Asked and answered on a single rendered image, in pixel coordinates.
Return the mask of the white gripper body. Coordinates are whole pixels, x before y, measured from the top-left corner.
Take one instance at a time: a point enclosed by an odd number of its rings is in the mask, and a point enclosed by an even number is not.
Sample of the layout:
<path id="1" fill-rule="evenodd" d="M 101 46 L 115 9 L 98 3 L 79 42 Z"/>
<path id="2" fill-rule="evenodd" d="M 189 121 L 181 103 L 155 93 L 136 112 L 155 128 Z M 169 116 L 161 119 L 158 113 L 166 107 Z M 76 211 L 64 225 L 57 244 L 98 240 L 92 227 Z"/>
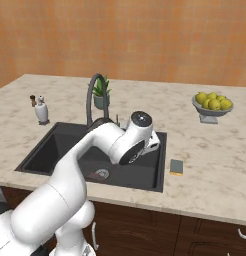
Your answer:
<path id="1" fill-rule="evenodd" d="M 155 149 L 157 149 L 160 145 L 160 140 L 155 131 L 152 131 L 149 144 L 151 148 L 155 148 Z"/>

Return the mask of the black kitchen sink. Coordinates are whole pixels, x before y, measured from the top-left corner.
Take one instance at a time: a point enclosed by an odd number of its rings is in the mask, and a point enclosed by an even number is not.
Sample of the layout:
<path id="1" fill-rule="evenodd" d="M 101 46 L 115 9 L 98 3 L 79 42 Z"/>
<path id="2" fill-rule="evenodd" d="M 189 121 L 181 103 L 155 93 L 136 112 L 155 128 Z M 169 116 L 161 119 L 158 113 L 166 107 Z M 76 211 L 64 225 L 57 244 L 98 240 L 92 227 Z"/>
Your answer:
<path id="1" fill-rule="evenodd" d="M 16 171 L 51 176 L 57 162 L 83 137 L 83 124 L 57 122 L 25 159 Z M 159 147 L 140 156 L 129 165 L 113 165 L 98 148 L 91 147 L 78 165 L 87 182 L 163 192 L 167 134 L 157 133 Z M 109 177 L 96 174 L 98 169 L 109 171 Z"/>

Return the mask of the grey and yellow sponge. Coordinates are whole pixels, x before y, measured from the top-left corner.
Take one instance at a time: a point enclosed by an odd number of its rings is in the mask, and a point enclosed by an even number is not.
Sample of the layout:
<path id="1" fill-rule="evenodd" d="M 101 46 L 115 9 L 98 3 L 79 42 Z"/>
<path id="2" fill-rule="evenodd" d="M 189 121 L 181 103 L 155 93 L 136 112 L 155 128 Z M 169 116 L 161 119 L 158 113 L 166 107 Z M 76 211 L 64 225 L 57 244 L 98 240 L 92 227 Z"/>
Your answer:
<path id="1" fill-rule="evenodd" d="M 183 175 L 183 162 L 180 160 L 172 159 L 170 161 L 170 173 L 172 175 L 182 176 Z"/>

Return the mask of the green plant in grey pot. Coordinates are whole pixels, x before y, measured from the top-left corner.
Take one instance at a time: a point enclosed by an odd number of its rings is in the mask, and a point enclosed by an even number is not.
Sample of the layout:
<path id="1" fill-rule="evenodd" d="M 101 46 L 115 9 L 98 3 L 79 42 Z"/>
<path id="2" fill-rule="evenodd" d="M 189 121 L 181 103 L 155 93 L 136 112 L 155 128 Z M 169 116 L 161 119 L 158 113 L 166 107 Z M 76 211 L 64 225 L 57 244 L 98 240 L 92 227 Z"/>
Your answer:
<path id="1" fill-rule="evenodd" d="M 107 104 L 110 104 L 110 89 L 108 88 L 109 80 L 104 77 L 106 93 L 107 93 Z M 97 79 L 96 85 L 93 87 L 94 105 L 97 109 L 103 109 L 103 87 L 100 79 Z"/>

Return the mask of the dark grey arched tap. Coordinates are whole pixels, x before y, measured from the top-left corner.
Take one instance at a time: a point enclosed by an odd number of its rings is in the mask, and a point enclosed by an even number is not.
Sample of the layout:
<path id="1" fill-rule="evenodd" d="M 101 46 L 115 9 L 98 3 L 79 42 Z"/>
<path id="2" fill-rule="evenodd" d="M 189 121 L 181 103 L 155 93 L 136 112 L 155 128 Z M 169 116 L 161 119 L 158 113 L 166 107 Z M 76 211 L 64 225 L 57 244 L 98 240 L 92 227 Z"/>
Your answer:
<path id="1" fill-rule="evenodd" d="M 93 120 L 92 119 L 92 98 L 93 98 L 93 89 L 97 80 L 100 80 L 102 84 L 103 117 L 98 118 L 97 120 Z M 94 130 L 95 128 L 97 128 L 102 124 L 111 122 L 111 119 L 109 118 L 108 95 L 107 95 L 105 80 L 100 73 L 95 74 L 89 83 L 89 87 L 87 91 L 87 99 L 86 99 L 86 119 L 87 119 L 87 129 L 89 131 Z"/>

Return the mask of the dark brown cupboard door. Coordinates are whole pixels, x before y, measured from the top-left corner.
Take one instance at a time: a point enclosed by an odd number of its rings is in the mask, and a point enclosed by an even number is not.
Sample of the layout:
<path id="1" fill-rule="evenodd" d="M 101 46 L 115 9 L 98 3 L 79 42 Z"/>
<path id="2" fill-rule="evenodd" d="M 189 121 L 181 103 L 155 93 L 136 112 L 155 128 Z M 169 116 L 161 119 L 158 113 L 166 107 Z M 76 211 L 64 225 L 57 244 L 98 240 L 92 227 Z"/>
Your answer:
<path id="1" fill-rule="evenodd" d="M 5 186 L 2 186 L 1 189 L 9 206 L 13 209 L 15 209 L 29 194 L 31 194 L 31 191 L 24 189 Z"/>
<path id="2" fill-rule="evenodd" d="M 174 256 L 179 215 L 95 202 L 97 256 Z"/>
<path id="3" fill-rule="evenodd" d="M 246 226 L 201 218 L 180 221 L 174 256 L 246 256 Z"/>

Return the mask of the white soap dispenser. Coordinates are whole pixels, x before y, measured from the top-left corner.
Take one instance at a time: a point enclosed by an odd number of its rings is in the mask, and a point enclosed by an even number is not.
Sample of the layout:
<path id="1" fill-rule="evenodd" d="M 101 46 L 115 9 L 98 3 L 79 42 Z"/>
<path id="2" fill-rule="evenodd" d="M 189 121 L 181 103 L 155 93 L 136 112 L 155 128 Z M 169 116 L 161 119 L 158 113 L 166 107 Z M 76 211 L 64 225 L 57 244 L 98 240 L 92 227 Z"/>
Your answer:
<path id="1" fill-rule="evenodd" d="M 49 122 L 48 119 L 48 107 L 44 102 L 44 97 L 39 96 L 37 98 L 37 103 L 35 105 L 35 114 L 38 118 L 40 124 L 47 124 Z"/>

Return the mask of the grey pedestal fruit bowl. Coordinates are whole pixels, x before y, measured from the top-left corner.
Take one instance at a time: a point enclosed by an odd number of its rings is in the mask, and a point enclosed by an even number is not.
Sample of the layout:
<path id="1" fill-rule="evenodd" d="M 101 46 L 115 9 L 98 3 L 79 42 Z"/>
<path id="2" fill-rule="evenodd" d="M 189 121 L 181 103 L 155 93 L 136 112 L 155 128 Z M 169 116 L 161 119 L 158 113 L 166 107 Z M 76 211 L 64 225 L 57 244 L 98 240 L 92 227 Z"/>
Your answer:
<path id="1" fill-rule="evenodd" d="M 195 97 L 192 97 L 192 104 L 194 105 L 197 112 L 199 113 L 200 122 L 206 123 L 206 124 L 217 124 L 218 117 L 222 117 L 222 116 L 226 115 L 234 108 L 234 106 L 231 106 L 227 110 L 218 110 L 218 111 L 205 109 L 199 103 L 196 102 Z"/>

